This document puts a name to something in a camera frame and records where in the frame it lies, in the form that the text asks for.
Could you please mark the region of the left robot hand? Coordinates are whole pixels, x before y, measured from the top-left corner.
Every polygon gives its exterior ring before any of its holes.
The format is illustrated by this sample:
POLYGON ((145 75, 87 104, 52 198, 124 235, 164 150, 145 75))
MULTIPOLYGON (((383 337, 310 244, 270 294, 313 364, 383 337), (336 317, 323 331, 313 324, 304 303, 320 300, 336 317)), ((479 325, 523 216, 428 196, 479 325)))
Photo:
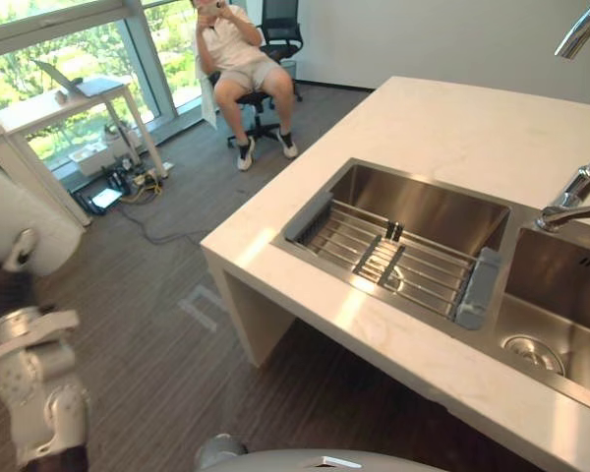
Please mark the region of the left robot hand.
POLYGON ((32 229, 22 231, 14 240, 6 259, 0 262, 0 318, 35 305, 29 267, 37 241, 32 229))

